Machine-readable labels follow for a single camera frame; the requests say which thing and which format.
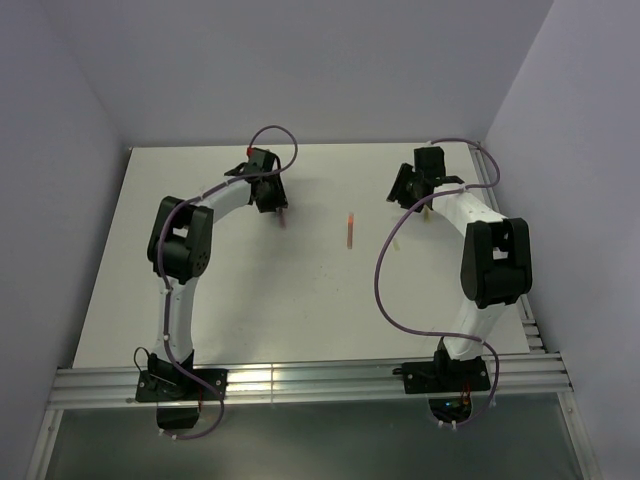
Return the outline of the red pen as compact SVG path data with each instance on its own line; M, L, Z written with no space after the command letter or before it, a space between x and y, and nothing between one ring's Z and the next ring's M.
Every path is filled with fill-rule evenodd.
M282 228L283 230L286 229L287 228L286 214L283 209L279 210L278 212L278 220L279 220L280 228Z

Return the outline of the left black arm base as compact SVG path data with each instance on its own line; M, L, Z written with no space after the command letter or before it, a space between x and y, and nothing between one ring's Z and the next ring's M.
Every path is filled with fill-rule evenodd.
M139 375L135 401L154 403L157 426L164 430L190 430L200 418L204 401L217 397L194 380L180 375L177 382L166 382L153 377L148 371Z

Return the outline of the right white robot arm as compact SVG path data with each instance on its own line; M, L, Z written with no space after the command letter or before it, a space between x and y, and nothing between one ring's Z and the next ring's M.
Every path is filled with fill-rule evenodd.
M446 219L462 235L460 284L464 301L454 330L441 333L446 357L433 365L435 383L452 390L468 374L464 361L481 356L486 340L506 307L532 287L530 233L522 218L508 218L473 192L489 184L467 184L446 172L439 146L414 150L412 164L401 165L387 201L409 214L427 208Z

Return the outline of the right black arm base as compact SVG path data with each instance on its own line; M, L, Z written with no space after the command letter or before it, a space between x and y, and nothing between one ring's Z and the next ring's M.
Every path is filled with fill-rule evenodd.
M474 392L489 392L490 402L495 395L481 357L466 361L438 357L405 362L396 367L393 374L402 379L407 395L428 395L429 408L437 424L452 429L472 418Z

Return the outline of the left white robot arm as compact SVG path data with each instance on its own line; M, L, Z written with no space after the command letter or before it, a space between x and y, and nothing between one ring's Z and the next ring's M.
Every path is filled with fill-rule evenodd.
M158 208L147 247L147 258L161 282L158 339L149 370L159 388L172 399L183 399L195 386L192 316L200 277L212 260L215 224L233 211L254 205L261 213L288 206L279 157L250 147L247 160L225 173L226 180L191 199L165 197Z

